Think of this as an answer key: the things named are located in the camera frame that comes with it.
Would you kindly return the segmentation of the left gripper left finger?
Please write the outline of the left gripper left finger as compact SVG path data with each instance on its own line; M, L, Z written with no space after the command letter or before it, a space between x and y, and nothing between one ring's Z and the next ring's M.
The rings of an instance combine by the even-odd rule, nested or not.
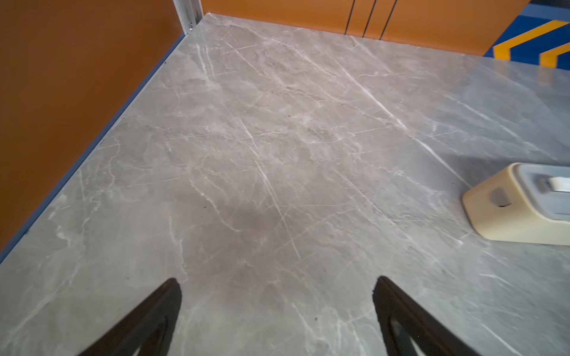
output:
M181 302L181 286L169 278L81 354L167 355Z

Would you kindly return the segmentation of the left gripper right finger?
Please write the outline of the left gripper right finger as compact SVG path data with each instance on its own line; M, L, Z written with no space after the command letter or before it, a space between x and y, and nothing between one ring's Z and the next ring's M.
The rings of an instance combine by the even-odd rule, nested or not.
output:
M477 355L390 278L378 278L373 304L388 355Z

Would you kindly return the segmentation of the white plastic wrap dispenser box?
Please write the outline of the white plastic wrap dispenser box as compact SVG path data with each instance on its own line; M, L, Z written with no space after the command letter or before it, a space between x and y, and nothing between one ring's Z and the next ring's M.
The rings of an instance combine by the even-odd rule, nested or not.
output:
M462 196L474 230L487 240L569 244L569 167L512 163Z

